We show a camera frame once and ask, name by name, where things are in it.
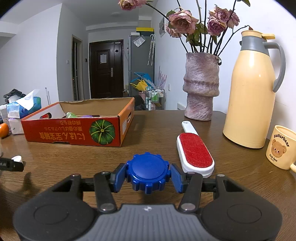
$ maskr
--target thermos jug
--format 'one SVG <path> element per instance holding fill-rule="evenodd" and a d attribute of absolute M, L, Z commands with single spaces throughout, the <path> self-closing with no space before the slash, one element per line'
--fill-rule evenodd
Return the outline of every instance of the thermos jug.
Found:
<path fill-rule="evenodd" d="M 235 63 L 223 133 L 231 141 L 249 148 L 264 146 L 269 129 L 275 94 L 282 84 L 286 71 L 283 48 L 274 34 L 254 30 L 242 32 L 242 48 Z M 269 57 L 268 49 L 278 49 L 281 68 L 278 78 Z"/>

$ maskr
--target pumpkin illustration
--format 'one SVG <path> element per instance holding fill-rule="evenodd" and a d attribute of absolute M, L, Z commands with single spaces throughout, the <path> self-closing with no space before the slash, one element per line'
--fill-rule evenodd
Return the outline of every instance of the pumpkin illustration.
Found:
<path fill-rule="evenodd" d="M 91 124 L 89 129 L 92 139 L 101 144 L 110 144 L 115 138 L 115 128 L 106 120 L 97 120 Z"/>

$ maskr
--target white wall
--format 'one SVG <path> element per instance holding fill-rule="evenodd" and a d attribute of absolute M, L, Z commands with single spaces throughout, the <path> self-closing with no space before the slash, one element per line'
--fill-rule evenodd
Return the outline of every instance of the white wall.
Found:
<path fill-rule="evenodd" d="M 139 20 L 139 28 L 151 28 L 151 20 Z"/>
<path fill-rule="evenodd" d="M 207 1 L 208 10 L 214 7 L 214 4 L 218 4 L 221 8 L 232 9 L 233 0 L 224 0 L 221 3 L 217 3 L 214 0 Z M 274 107 L 273 118 L 271 122 L 268 138 L 271 135 L 271 131 L 275 124 L 284 125 L 292 130 L 296 131 L 296 110 L 294 105 L 296 103 L 296 81 L 294 68 L 296 66 L 296 50 L 291 47 L 293 45 L 293 39 L 296 38 L 296 32 L 291 31 L 291 26 L 296 25 L 296 19 L 290 15 L 281 5 L 274 0 L 260 0 L 250 1 L 251 7 L 248 7 L 243 2 L 237 2 L 235 12 L 240 18 L 241 22 L 238 27 L 244 25 L 250 25 L 254 30 L 258 30 L 263 33 L 274 33 L 276 35 L 275 41 L 278 42 L 285 50 L 287 69 L 282 86 L 276 94 L 276 103 Z M 202 16 L 204 18 L 204 1 L 200 1 L 202 7 Z M 173 0 L 158 1 L 157 9 L 163 13 L 167 13 L 169 10 L 176 8 L 176 3 Z M 198 17 L 198 10 L 196 2 L 194 0 L 183 0 L 182 7 L 191 10 L 193 15 Z M 183 77 L 185 75 L 185 50 L 180 43 L 179 39 L 171 38 L 168 34 L 165 34 L 160 38 L 158 34 L 158 25 L 161 20 L 160 14 L 153 13 L 152 27 L 155 28 L 156 33 L 156 51 L 155 51 L 155 78 L 158 77 L 158 69 L 161 66 L 161 71 L 166 74 L 166 90 L 168 90 L 168 84 L 171 85 L 171 91 L 167 91 L 167 104 L 168 110 L 175 110 L 177 103 L 180 102 L 186 106 L 187 94 L 183 92 Z M 214 110 L 219 110 L 224 113 L 227 112 L 231 74 L 240 51 L 241 35 L 237 32 L 231 39 L 231 42 L 224 49 L 220 55 L 222 59 L 222 65 L 220 66 L 220 95 L 214 98 Z M 223 43 L 228 40 L 231 31 L 225 35 Z M 276 75 L 279 72 L 279 53 L 277 50 L 270 50 L 270 56 L 275 68 Z"/>
<path fill-rule="evenodd" d="M 124 85 L 128 85 L 128 36 L 131 34 L 131 32 L 135 31 L 136 27 L 118 27 L 89 33 L 89 43 L 123 39 L 123 49 L 125 52 L 125 54 L 123 53 Z"/>
<path fill-rule="evenodd" d="M 0 96 L 13 88 L 29 93 L 40 89 L 42 106 L 59 101 L 57 89 L 57 34 L 61 4 L 19 25 L 17 35 L 0 49 Z"/>
<path fill-rule="evenodd" d="M 72 35 L 82 41 L 82 73 L 84 99 L 89 99 L 88 33 L 86 26 L 62 4 L 57 37 L 57 86 L 60 101 L 73 101 Z"/>
<path fill-rule="evenodd" d="M 11 37 L 0 36 L 0 49 L 11 39 Z"/>
<path fill-rule="evenodd" d="M 0 36 L 13 37 L 18 32 L 18 25 L 0 21 Z"/>

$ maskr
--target butterbear text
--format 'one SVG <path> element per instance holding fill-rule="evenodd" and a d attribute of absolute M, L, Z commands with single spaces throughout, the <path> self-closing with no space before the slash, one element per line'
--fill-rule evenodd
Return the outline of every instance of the butterbear text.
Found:
<path fill-rule="evenodd" d="M 283 139 L 283 141 L 286 143 L 286 146 L 289 146 L 289 143 L 288 143 L 287 139 L 284 136 L 282 136 L 280 134 L 276 134 L 276 135 L 274 135 L 274 138 L 276 138 L 276 137 L 279 137 L 279 138 Z"/>

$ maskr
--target cardboard box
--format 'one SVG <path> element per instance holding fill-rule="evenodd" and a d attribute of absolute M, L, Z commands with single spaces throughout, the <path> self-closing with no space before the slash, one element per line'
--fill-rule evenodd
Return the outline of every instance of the cardboard box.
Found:
<path fill-rule="evenodd" d="M 134 106 L 133 97 L 57 102 L 26 116 L 21 123 L 30 142 L 120 147 L 132 122 Z M 67 112 L 99 117 L 63 118 Z"/>

